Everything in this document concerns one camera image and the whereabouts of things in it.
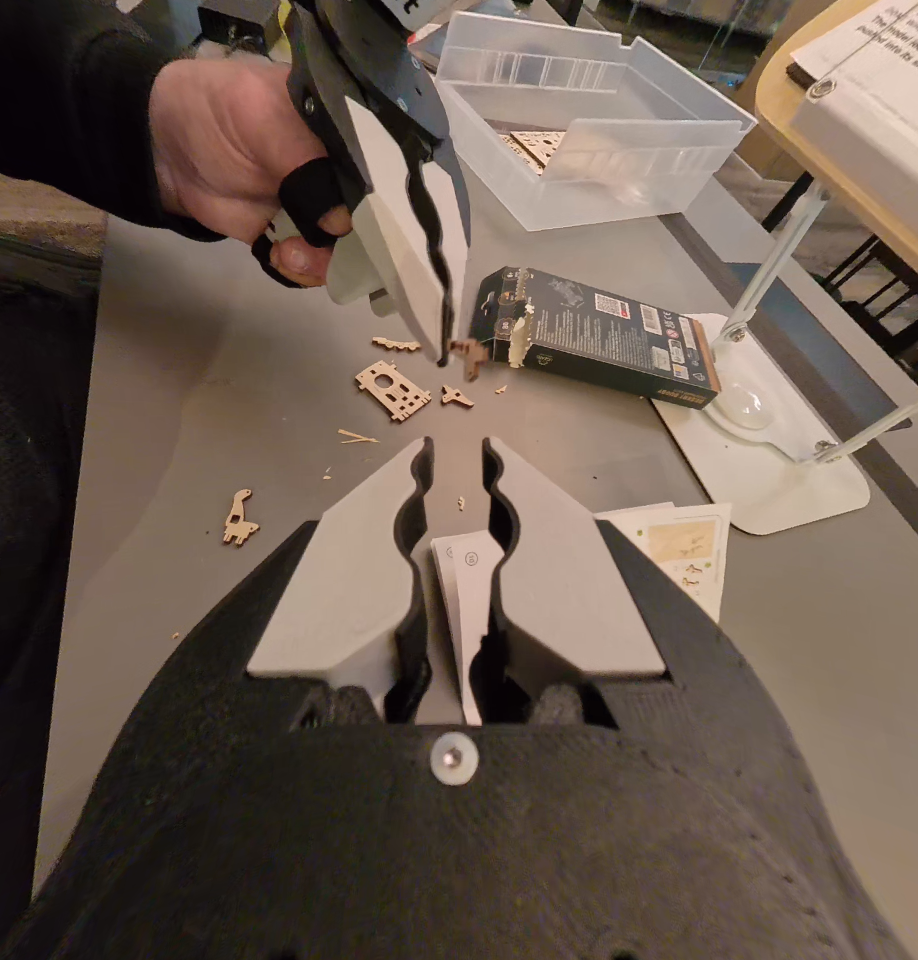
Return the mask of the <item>clear plastic storage box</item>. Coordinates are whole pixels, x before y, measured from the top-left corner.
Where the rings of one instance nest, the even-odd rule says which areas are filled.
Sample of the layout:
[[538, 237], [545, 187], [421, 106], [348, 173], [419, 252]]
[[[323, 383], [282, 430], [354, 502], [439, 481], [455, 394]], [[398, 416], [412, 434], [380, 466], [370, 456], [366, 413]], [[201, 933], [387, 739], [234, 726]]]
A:
[[[454, 12], [434, 77], [457, 155], [528, 232], [684, 212], [755, 117], [646, 40]], [[541, 176], [499, 132], [564, 131]]]

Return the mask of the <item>white sign stand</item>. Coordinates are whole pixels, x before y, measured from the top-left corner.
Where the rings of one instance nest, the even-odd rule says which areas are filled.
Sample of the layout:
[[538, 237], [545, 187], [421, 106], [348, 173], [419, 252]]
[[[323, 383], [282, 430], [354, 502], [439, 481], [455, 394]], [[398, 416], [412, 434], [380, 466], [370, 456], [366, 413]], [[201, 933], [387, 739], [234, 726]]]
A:
[[[787, 74], [805, 91], [794, 129], [918, 238], [918, 2], [873, 2], [794, 52]], [[851, 437], [842, 426], [828, 435], [832, 415], [792, 382], [768, 330], [750, 329], [830, 195], [813, 179], [729, 316], [696, 316], [724, 367], [719, 406], [654, 403], [710, 499], [731, 504], [733, 525], [753, 535], [864, 508], [856, 455], [883, 453], [880, 438], [918, 415], [917, 390]]]

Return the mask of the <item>hooked wooden part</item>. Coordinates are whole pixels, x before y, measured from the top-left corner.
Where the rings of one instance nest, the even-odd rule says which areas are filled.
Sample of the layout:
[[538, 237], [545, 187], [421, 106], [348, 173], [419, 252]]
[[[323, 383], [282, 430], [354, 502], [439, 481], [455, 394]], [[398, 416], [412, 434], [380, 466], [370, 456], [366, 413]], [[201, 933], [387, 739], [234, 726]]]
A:
[[246, 501], [253, 495], [249, 488], [241, 488], [233, 495], [225, 518], [222, 543], [236, 547], [244, 546], [249, 538], [261, 530], [261, 525], [246, 518]]

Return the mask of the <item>black cardboard packaging box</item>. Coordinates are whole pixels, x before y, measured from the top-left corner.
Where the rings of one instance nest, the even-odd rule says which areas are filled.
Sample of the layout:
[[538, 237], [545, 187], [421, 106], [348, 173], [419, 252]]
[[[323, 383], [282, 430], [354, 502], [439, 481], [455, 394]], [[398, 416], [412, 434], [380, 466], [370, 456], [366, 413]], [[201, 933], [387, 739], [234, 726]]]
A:
[[694, 410], [721, 390], [702, 323], [531, 267], [481, 283], [470, 335], [493, 362]]

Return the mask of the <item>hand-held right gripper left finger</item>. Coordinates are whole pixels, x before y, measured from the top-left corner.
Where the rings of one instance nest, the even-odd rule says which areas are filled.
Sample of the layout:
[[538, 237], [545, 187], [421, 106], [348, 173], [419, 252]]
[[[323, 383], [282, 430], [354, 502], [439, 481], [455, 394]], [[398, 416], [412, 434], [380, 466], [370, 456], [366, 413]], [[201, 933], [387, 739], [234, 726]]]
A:
[[414, 720], [431, 667], [412, 553], [427, 532], [433, 470], [433, 440], [418, 438], [322, 515], [249, 660], [250, 676], [360, 688], [386, 721]]

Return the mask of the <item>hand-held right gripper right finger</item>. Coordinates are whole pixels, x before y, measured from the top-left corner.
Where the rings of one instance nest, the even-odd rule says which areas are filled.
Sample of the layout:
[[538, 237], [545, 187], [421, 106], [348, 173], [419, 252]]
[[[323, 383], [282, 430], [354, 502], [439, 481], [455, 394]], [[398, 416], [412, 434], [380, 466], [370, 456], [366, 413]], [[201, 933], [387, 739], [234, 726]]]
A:
[[661, 678], [667, 665], [596, 517], [504, 440], [482, 442], [501, 548], [480, 644], [480, 716], [513, 722], [549, 687]]

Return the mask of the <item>white instruction booklet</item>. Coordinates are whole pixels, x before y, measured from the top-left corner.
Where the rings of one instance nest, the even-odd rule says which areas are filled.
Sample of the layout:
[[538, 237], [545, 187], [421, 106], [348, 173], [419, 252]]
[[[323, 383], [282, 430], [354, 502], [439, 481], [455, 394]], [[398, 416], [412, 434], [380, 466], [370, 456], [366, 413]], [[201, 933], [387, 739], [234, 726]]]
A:
[[[705, 614], [718, 621], [724, 588], [731, 504], [676, 507], [671, 502], [599, 512], [658, 566]], [[501, 548], [487, 530], [431, 540], [465, 723], [481, 717], [469, 668], [488, 630], [489, 589]]]

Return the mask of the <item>person's dark clothing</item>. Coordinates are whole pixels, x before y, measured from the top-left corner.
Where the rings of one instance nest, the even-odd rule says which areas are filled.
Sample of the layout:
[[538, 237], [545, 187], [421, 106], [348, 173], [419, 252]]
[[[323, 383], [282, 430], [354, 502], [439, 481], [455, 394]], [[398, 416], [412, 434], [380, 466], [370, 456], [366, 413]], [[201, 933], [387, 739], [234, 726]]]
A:
[[0, 942], [32, 894], [99, 281], [0, 239]]

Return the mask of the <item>person's left forearm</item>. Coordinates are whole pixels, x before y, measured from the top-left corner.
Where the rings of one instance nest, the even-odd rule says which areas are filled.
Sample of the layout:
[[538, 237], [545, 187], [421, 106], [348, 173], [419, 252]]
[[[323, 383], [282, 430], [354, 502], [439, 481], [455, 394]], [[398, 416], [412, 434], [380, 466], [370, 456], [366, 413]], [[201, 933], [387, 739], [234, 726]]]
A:
[[163, 207], [148, 114], [169, 63], [115, 4], [0, 1], [0, 174], [142, 227], [223, 239]]

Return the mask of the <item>small wooden model assembly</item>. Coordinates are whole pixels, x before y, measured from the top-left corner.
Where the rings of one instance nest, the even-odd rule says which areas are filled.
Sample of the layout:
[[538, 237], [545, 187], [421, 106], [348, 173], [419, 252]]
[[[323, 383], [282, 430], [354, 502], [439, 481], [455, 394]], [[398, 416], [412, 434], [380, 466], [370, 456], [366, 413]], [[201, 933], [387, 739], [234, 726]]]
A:
[[450, 340], [448, 352], [461, 359], [466, 382], [476, 381], [482, 366], [491, 360], [489, 348], [476, 339]]

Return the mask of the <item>laser-cut wooden sheet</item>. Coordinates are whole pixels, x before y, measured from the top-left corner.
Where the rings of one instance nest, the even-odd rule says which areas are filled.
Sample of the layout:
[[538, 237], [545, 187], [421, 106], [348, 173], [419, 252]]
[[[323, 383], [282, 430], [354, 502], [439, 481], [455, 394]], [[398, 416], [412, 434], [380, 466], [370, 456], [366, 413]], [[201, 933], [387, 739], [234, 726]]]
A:
[[537, 176], [542, 176], [565, 137], [563, 130], [500, 131], [500, 139]]

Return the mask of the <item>flat wooden plate with holes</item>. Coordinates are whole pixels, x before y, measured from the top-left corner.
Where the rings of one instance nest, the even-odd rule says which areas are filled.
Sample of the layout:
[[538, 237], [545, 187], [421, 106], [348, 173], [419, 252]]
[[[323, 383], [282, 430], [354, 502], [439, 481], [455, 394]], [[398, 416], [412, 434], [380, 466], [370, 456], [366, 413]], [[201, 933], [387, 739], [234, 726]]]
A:
[[395, 423], [403, 423], [431, 400], [431, 393], [400, 374], [393, 363], [379, 360], [355, 376], [359, 390], [370, 394]]

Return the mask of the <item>person's left hand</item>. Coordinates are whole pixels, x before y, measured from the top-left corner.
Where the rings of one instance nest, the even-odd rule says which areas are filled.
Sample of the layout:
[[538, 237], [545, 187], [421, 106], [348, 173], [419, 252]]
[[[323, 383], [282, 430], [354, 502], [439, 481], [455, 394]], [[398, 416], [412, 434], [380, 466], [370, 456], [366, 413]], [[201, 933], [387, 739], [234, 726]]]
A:
[[180, 59], [149, 103], [163, 209], [248, 247], [299, 287], [324, 286], [353, 220], [325, 146], [297, 112], [290, 68], [265, 57]]

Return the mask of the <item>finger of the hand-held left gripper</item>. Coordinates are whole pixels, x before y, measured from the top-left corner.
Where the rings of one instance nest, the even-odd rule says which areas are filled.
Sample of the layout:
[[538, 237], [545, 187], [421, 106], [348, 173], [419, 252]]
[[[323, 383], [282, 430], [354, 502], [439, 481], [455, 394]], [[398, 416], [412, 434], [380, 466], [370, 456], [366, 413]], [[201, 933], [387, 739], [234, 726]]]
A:
[[427, 190], [441, 224], [441, 255], [449, 276], [451, 305], [460, 313], [469, 259], [471, 209], [468, 190], [456, 156], [427, 163]]
[[456, 316], [441, 254], [442, 228], [428, 190], [428, 163], [409, 159], [381, 120], [346, 100], [371, 190], [352, 223], [394, 310], [440, 366], [449, 363]]

